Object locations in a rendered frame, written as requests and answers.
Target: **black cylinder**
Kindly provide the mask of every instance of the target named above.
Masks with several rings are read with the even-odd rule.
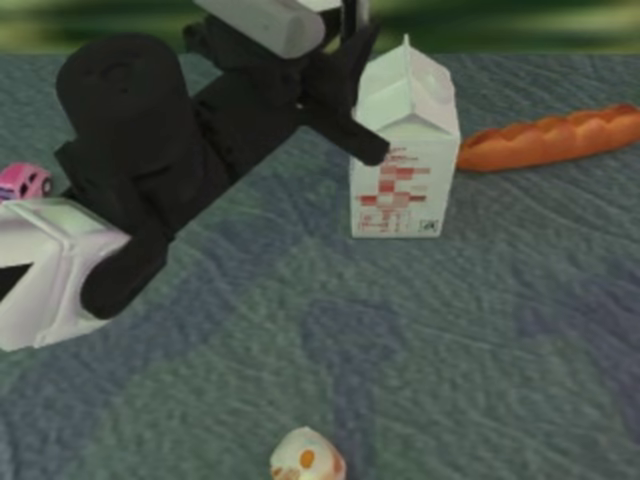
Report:
[[[83,157],[129,177],[193,161],[202,141],[177,55],[161,40],[120,34],[72,54],[56,81]]]

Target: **car wheel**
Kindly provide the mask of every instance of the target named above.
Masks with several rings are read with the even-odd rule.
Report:
[[[53,182],[51,182],[50,178],[46,178],[42,182],[42,195],[47,197],[51,194],[52,190],[53,190]]]

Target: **white ball with orange spots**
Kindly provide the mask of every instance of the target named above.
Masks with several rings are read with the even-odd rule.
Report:
[[[347,467],[336,448],[318,432],[289,432],[271,455],[273,480],[345,480]]]

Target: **white carton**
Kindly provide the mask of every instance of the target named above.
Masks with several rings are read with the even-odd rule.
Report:
[[[372,60],[355,118],[391,143],[379,167],[351,159],[354,237],[438,237],[455,172],[460,129],[449,71],[403,44]]]

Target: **green background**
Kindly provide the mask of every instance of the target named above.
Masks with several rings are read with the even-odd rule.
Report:
[[[403,33],[425,52],[640,51],[637,0],[373,0],[377,49]],[[0,51],[64,52],[106,34],[151,33],[181,48],[190,0],[0,0]]]

